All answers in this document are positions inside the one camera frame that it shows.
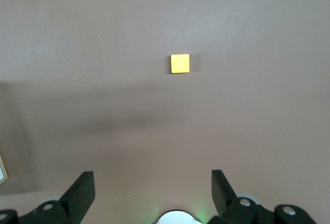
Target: white cardboard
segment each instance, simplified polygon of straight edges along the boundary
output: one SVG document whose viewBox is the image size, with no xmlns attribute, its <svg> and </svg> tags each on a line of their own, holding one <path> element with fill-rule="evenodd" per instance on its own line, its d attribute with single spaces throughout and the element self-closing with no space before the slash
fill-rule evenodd
<svg viewBox="0 0 330 224">
<path fill-rule="evenodd" d="M 7 172 L 4 166 L 4 163 L 1 159 L 1 155 L 0 155 L 0 184 L 2 184 L 4 181 L 6 181 L 8 178 L 7 176 Z"/>
</svg>

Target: black plastic bracket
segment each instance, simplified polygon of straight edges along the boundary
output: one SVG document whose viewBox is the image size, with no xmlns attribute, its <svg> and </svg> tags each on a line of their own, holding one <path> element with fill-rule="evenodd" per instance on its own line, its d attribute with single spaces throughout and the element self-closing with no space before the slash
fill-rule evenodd
<svg viewBox="0 0 330 224">
<path fill-rule="evenodd" d="M 58 201 L 42 203 L 21 217 L 15 210 L 1 210 L 0 224 L 80 224 L 94 199 L 94 175 L 85 171 Z"/>
<path fill-rule="evenodd" d="M 238 198 L 222 170 L 212 171 L 212 198 L 219 215 L 208 224 L 316 224 L 300 207 L 282 204 L 271 212 L 249 198 Z"/>
</svg>

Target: table surface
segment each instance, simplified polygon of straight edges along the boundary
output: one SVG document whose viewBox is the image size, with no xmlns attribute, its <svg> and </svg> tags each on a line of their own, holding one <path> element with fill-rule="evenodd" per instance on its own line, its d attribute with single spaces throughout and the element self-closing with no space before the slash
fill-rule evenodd
<svg viewBox="0 0 330 224">
<path fill-rule="evenodd" d="M 0 206 L 93 170 L 83 223 L 206 223 L 211 170 L 328 222 L 329 0 L 0 0 Z M 190 54 L 171 74 L 170 55 Z"/>
</svg>

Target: screw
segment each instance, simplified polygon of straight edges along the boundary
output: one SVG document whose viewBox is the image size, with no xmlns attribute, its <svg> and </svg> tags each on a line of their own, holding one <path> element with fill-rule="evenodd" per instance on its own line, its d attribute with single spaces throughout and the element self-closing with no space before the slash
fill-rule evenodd
<svg viewBox="0 0 330 224">
<path fill-rule="evenodd" d="M 251 206 L 250 201 L 248 199 L 243 198 L 243 199 L 239 200 L 239 202 L 241 205 L 243 205 L 245 207 Z"/>
<path fill-rule="evenodd" d="M 49 204 L 46 204 L 42 209 L 46 211 L 46 210 L 50 210 L 52 207 L 53 207 L 53 205 L 51 203 L 49 203 Z"/>
<path fill-rule="evenodd" d="M 289 206 L 284 206 L 282 208 L 282 210 L 284 211 L 284 213 L 288 214 L 288 215 L 295 215 L 295 211 L 293 208 L 289 207 Z"/>
<path fill-rule="evenodd" d="M 6 219 L 7 216 L 8 215 L 6 213 L 0 214 L 0 220 Z"/>
</svg>

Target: yellow block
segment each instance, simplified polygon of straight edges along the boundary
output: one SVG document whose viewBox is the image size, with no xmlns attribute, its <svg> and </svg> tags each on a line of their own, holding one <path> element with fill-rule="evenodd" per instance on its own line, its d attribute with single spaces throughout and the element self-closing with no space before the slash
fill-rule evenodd
<svg viewBox="0 0 330 224">
<path fill-rule="evenodd" d="M 172 73 L 189 73 L 189 54 L 171 55 Z"/>
</svg>

